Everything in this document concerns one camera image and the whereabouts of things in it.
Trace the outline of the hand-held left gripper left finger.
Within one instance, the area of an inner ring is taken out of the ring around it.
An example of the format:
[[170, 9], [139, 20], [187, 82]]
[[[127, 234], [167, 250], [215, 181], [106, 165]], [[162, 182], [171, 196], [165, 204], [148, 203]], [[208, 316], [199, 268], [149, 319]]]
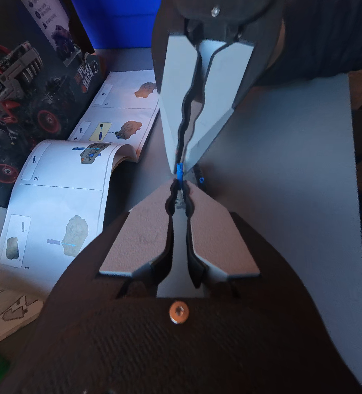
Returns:
[[172, 267], [173, 214], [170, 180], [130, 210], [99, 273], [158, 286]]

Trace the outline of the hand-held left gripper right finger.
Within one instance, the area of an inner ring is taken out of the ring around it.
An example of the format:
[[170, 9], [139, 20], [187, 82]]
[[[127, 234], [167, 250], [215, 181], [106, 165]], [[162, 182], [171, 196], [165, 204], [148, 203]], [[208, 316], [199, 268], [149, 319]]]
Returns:
[[195, 288], [261, 272], [229, 211], [190, 181], [185, 182], [188, 272]]

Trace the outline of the white line-drawing paper sheet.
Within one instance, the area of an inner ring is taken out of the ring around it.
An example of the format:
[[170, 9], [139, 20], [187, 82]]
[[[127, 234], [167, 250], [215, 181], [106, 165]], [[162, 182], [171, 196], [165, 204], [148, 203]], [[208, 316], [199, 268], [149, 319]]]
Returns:
[[0, 342], [34, 321], [43, 305], [34, 296], [0, 288]]

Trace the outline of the white lego instruction booklet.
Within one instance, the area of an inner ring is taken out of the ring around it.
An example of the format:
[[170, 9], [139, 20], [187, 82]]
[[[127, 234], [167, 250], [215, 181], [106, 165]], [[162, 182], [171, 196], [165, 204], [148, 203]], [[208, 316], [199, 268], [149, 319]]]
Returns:
[[154, 70], [111, 72], [67, 140], [33, 149], [0, 237], [0, 288], [46, 298], [102, 232], [111, 173], [139, 161], [158, 99]]

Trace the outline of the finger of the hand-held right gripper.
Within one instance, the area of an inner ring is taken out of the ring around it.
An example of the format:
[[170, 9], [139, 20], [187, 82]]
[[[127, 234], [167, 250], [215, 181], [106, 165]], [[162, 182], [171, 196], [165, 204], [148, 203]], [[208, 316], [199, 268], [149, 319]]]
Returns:
[[184, 150], [184, 173], [198, 163], [233, 114], [233, 102], [253, 49], [253, 45], [240, 42], [203, 40], [200, 43], [203, 104]]
[[198, 52], [186, 36], [170, 35], [159, 93], [160, 116], [170, 171], [175, 174], [188, 126], [188, 105], [198, 63]]

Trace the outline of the blue plastic container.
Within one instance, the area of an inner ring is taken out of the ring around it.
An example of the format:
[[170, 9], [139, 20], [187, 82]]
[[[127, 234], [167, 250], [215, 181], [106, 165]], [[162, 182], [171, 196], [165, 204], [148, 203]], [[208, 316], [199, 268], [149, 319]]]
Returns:
[[94, 49], [150, 48], [160, 0], [73, 0]]

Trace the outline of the dark monster truck lego box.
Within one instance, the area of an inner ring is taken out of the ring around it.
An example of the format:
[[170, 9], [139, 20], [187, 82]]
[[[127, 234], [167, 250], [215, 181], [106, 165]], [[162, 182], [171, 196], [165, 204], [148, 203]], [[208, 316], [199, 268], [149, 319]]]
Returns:
[[0, 0], [0, 207], [35, 146], [68, 139], [103, 82], [73, 1]]

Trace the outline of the grey lego pull-back motor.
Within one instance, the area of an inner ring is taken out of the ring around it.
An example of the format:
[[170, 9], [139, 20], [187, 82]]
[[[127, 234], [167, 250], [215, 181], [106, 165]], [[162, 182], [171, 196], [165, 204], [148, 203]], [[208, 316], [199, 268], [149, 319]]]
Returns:
[[174, 213], [184, 214], [188, 216], [188, 208], [186, 203], [186, 197], [183, 187], [179, 186], [178, 181], [175, 182], [174, 190], [172, 192], [172, 198], [174, 203]]

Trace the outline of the person's right forearm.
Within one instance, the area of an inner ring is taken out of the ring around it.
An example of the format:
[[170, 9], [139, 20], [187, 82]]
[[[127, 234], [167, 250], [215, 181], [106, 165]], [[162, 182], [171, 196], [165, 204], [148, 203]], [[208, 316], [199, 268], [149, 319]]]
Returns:
[[362, 0], [285, 1], [277, 60], [255, 86], [362, 70]]

